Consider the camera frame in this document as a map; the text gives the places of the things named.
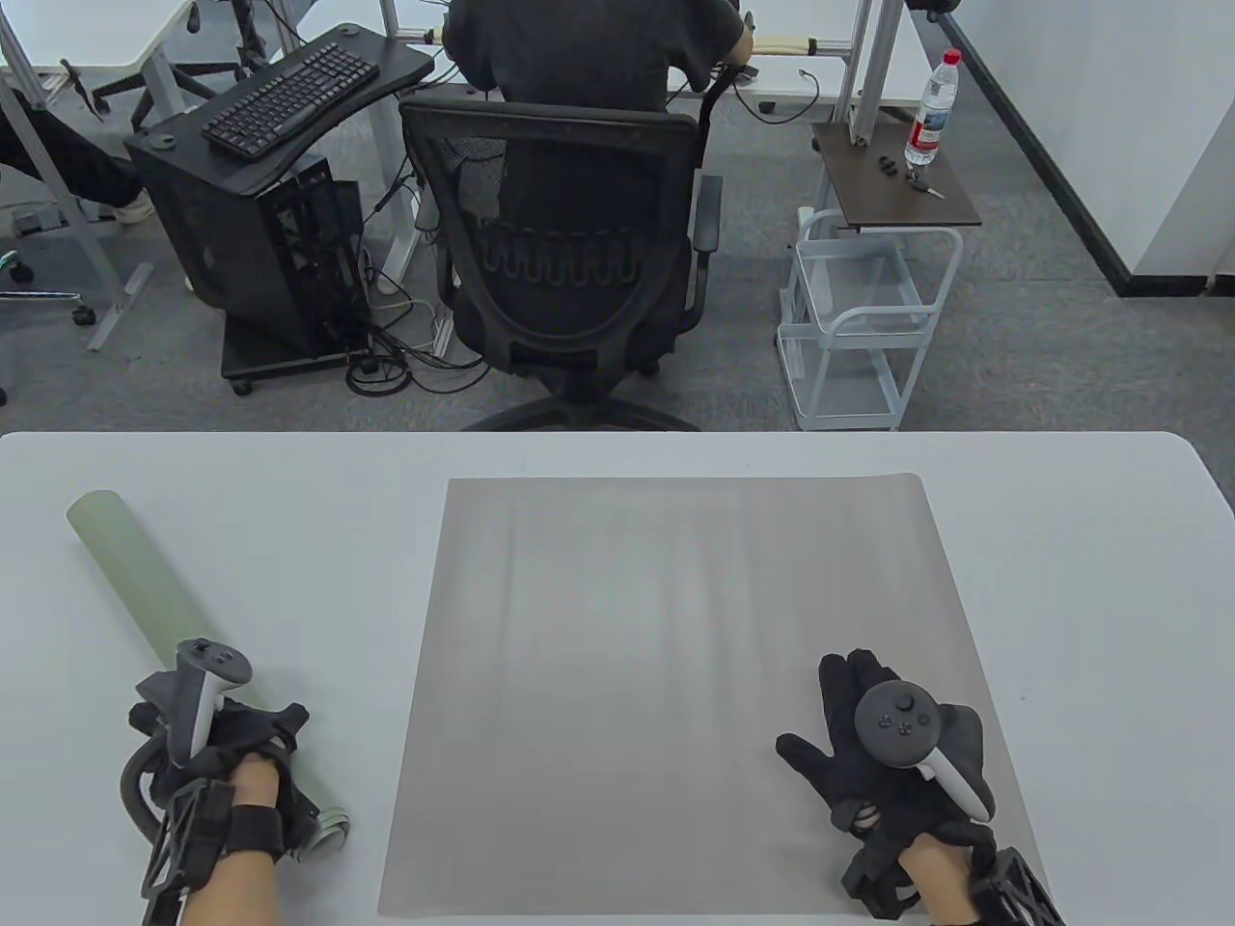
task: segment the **gray mat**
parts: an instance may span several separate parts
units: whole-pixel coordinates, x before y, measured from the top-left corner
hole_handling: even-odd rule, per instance
[[[451,482],[379,911],[857,911],[773,742],[826,747],[816,665],[858,646],[978,710],[1041,870],[916,477]]]

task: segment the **white desk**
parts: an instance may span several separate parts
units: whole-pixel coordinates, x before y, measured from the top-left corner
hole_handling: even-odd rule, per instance
[[[5,909],[141,915],[146,846],[116,780],[140,742],[132,685],[156,663],[64,521],[86,490],[120,491],[270,698],[312,712],[304,752],[354,828],[321,867],[280,864],[285,921],[378,926],[448,478],[905,470],[925,483],[1070,926],[1228,922],[1235,517],[1192,448],[1152,433],[0,438]]]
[[[425,4],[421,0],[395,0],[399,25],[403,28],[441,28],[442,9]],[[856,0],[747,0],[742,9],[755,14],[756,35],[813,36],[820,40],[848,40],[853,30]],[[874,14],[866,33],[862,63],[858,65],[857,86],[862,85],[866,64],[871,58],[871,43],[874,41]],[[306,41],[312,41],[340,22],[356,22],[374,32],[384,32],[382,9],[377,0],[317,0],[296,26],[296,31]],[[837,58],[795,58],[757,56],[751,62],[760,69],[760,75],[742,88],[742,95],[752,104],[771,100],[800,107],[815,95],[815,84],[798,74],[805,68],[819,78],[820,105],[831,106],[840,91],[845,64]],[[450,62],[445,56],[440,59],[438,72],[445,73]],[[926,60],[918,30],[914,28],[909,10],[903,11],[900,28],[897,32],[897,44],[888,68],[888,80],[883,89],[883,105],[916,106],[921,100],[923,88],[930,77],[931,67]],[[676,90],[684,78],[672,72],[668,80],[671,90]],[[464,84],[462,77],[452,80]],[[819,115],[815,121],[824,119]]]

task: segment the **small black object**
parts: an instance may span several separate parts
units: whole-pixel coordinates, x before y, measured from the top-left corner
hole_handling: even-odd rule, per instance
[[[1046,888],[1015,848],[999,849],[986,874],[969,883],[969,896],[990,926],[1065,926]]]
[[[330,42],[304,57],[293,56],[266,83],[209,119],[201,133],[236,157],[261,161],[377,77],[377,64]]]
[[[30,268],[30,264],[23,264],[19,261],[9,268],[9,279],[22,286],[28,286],[35,282],[35,272]]]

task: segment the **water bottle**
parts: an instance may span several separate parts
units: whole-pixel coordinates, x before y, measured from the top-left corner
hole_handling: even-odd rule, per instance
[[[910,173],[923,170],[939,154],[939,140],[944,135],[947,116],[956,102],[956,91],[961,85],[961,53],[950,48],[944,54],[944,63],[926,81],[914,127],[905,142],[905,165]]]

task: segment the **pant leg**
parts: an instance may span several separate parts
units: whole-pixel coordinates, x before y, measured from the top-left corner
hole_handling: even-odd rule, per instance
[[[132,164],[111,157],[51,112],[31,109],[20,93],[17,100],[74,196],[109,206],[127,206],[137,199],[142,184]],[[35,162],[30,159],[4,114],[0,114],[0,163],[38,178]]]

